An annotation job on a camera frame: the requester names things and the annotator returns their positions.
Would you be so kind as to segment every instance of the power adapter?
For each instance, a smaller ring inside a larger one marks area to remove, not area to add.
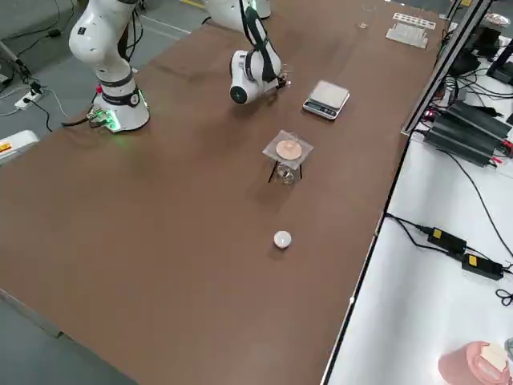
[[[494,281],[504,278],[504,266],[474,254],[465,254],[462,260],[462,269]]]
[[[432,243],[449,253],[463,255],[465,250],[467,250],[467,241],[446,233],[437,227],[431,228],[427,235],[429,243]]]
[[[49,30],[48,31],[48,37],[49,38],[58,38],[59,36],[61,35],[61,31],[60,30]]]

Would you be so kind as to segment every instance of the digital scale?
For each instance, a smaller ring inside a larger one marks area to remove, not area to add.
[[[321,80],[303,103],[303,109],[328,120],[335,120],[349,99],[349,91]]]

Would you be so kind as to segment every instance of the brown tabletop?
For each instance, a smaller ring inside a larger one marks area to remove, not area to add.
[[[386,40],[411,9],[377,4],[360,30],[360,2],[274,1],[292,86],[248,106],[244,36],[204,26],[138,74],[145,128],[59,130],[2,168],[0,287],[141,384],[318,383],[442,36]],[[319,79],[351,93],[334,124],[301,112]],[[261,153],[281,129],[315,147],[292,187]]]

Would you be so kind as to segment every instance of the black device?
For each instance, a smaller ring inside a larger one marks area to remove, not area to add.
[[[467,49],[463,49],[449,68],[449,75],[458,77],[479,68],[481,62]]]
[[[497,139],[447,113],[437,116],[424,141],[479,167],[490,163],[497,146]]]
[[[497,145],[501,144],[511,130],[511,126],[491,117],[486,112],[478,108],[469,106],[462,101],[457,101],[447,109],[447,114],[460,119],[469,124],[472,128],[483,132],[497,140]]]
[[[442,229],[434,227],[427,236],[429,243],[436,245],[452,254],[464,254],[467,249],[467,241],[446,233]]]
[[[504,267],[500,263],[481,258],[474,254],[464,255],[462,269],[493,279],[494,281],[498,281],[504,277]]]
[[[503,53],[488,68],[487,75],[497,79],[499,82],[513,85],[513,63],[508,62],[511,55],[513,55],[513,40],[510,41]]]
[[[478,56],[492,62],[500,48],[499,36],[500,30],[489,26],[478,26],[469,39],[469,48],[472,51],[477,51]]]

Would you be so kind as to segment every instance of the power strip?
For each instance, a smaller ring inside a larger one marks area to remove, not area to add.
[[[42,94],[38,94],[37,92],[35,92],[34,94],[32,94],[32,92],[27,92],[19,101],[17,101],[14,106],[18,109],[18,110],[26,110],[28,107],[30,107],[31,105],[33,105],[32,102],[37,102],[38,100],[40,100],[42,98]],[[24,101],[24,99],[28,99],[30,100],[30,102],[26,103]]]

